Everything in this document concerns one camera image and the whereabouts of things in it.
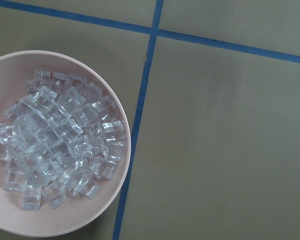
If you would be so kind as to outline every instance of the blue tape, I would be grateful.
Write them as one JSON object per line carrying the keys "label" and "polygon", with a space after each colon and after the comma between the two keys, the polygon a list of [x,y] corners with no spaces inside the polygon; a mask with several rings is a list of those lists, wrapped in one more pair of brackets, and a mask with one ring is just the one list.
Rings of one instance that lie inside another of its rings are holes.
{"label": "blue tape", "polygon": [[0,0],[0,7],[21,10],[29,13],[42,14],[62,19],[69,19],[74,21],[79,21],[88,24],[101,25],[116,29],[123,29],[132,32],[142,33],[142,34],[150,34],[151,27],[141,26],[132,23],[126,23],[122,21],[115,21],[110,19],[105,19],[101,17],[88,16],[68,11],[61,11],[41,6],[28,5],[13,1]]}
{"label": "blue tape", "polygon": [[133,167],[136,147],[137,147],[137,141],[138,141],[138,135],[139,135],[139,129],[140,129],[140,123],[142,118],[142,113],[144,109],[145,104],[145,97],[148,87],[148,79],[149,79],[149,73],[152,65],[152,60],[155,52],[155,46],[157,41],[157,35],[158,35],[158,29],[159,29],[159,23],[160,23],[160,17],[162,13],[164,0],[157,0],[155,4],[154,9],[154,15],[152,20],[152,27],[151,32],[149,36],[149,42],[147,47],[147,60],[143,67],[143,73],[142,73],[142,79],[141,79],[141,85],[139,90],[139,96],[138,101],[136,105],[135,110],[135,116],[133,121],[133,128],[131,133],[131,157],[130,157],[130,163],[129,168],[127,171],[126,178],[124,180],[124,183],[121,188],[120,198],[119,198],[119,204],[116,212],[116,218],[114,223],[114,229],[112,234],[113,240],[118,240],[120,236],[122,221],[124,217],[124,211],[127,201],[127,194],[128,194],[128,188],[130,183],[130,177],[131,177],[131,171]]}
{"label": "blue tape", "polygon": [[214,39],[201,37],[201,36],[193,36],[184,33],[159,29],[158,37],[181,40],[189,43],[201,44],[201,45],[206,45],[206,46],[211,46],[211,47],[221,48],[221,49],[228,49],[237,52],[259,55],[263,57],[280,59],[280,60],[300,64],[300,56],[298,55],[283,53],[279,51],[266,50],[258,47],[246,46],[246,45],[241,45],[241,44],[231,43],[226,41],[219,41],[219,40],[214,40]]}

